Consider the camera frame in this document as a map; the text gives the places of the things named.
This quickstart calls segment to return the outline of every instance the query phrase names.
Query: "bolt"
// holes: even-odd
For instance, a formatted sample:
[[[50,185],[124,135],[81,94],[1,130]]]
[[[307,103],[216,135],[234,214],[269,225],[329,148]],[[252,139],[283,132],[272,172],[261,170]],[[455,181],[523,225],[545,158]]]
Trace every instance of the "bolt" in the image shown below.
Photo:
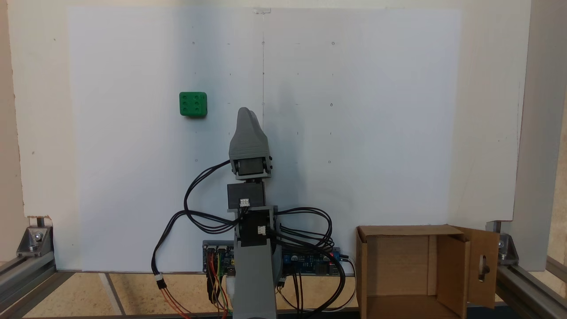
[[[40,241],[42,237],[43,237],[43,234],[42,234],[41,232],[35,232],[35,233],[33,233],[33,239],[34,239],[35,241]]]

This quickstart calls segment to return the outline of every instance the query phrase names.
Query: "white paper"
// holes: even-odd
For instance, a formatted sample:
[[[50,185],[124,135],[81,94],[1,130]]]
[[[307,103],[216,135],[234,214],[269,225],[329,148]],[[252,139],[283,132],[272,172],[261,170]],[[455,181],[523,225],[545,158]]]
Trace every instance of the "white paper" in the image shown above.
[[[150,271],[188,185],[228,158],[242,106],[270,142],[268,203],[326,210],[344,253],[357,225],[447,222],[459,10],[72,8],[69,26],[83,270]],[[206,119],[179,114],[181,91],[207,93]],[[235,182],[223,168],[190,207],[231,217]],[[158,267],[201,271],[202,240],[232,237],[182,217]]]

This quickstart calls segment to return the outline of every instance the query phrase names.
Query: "cardboard box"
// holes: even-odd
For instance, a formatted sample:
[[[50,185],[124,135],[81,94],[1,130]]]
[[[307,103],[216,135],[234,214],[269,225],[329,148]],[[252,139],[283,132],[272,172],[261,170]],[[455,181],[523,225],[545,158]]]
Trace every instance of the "cardboard box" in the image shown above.
[[[497,233],[454,227],[359,226],[361,319],[463,318],[494,308]]]

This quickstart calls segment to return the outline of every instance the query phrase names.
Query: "blue circuit board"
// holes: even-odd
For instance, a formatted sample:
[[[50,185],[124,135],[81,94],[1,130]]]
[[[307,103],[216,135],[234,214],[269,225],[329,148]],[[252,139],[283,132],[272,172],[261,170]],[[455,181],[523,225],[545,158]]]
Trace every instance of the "blue circuit board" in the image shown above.
[[[213,254],[213,263],[218,265],[220,256],[220,274],[226,274],[235,267],[234,241],[203,241],[203,272],[207,271],[207,255]],[[333,256],[338,260],[340,249],[334,248]],[[302,275],[338,276],[337,267],[323,254],[297,254],[292,251],[282,252],[283,274],[301,273]]]

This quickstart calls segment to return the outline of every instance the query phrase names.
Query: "white backdrop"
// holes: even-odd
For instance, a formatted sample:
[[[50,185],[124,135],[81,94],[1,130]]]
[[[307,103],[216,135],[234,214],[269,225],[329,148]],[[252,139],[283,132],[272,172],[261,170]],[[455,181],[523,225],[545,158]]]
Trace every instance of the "white backdrop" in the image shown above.
[[[258,114],[270,139],[269,203],[328,211],[347,254],[359,224],[483,228],[511,219],[529,2],[491,10],[469,1],[413,7],[272,7],[264,15],[177,5],[64,10],[67,26],[56,33],[68,31],[62,65],[72,104],[50,102],[50,113],[30,113],[16,98],[26,214],[53,219],[58,267],[149,271],[151,251],[189,183],[226,160],[241,106]],[[61,8],[67,6],[46,13],[43,23],[53,28],[45,20],[61,17]],[[506,23],[493,28],[503,12]],[[14,24],[10,32],[22,36],[14,37],[13,51],[40,42]],[[47,40],[59,50],[56,38]],[[14,63],[16,96],[24,87],[43,88],[30,77],[40,62]],[[179,115],[181,91],[207,92],[205,120]],[[40,132],[46,117],[58,129]],[[62,135],[57,147],[65,152],[57,153],[48,137],[61,132],[71,135]],[[39,151],[31,156],[32,149]],[[75,154],[65,157],[67,166],[63,154]],[[52,181],[61,187],[43,182],[56,172]],[[228,216],[232,182],[223,169],[190,206]],[[321,224],[306,222],[310,229]],[[222,238],[231,235],[206,236],[180,219],[159,267],[200,271],[200,242]]]

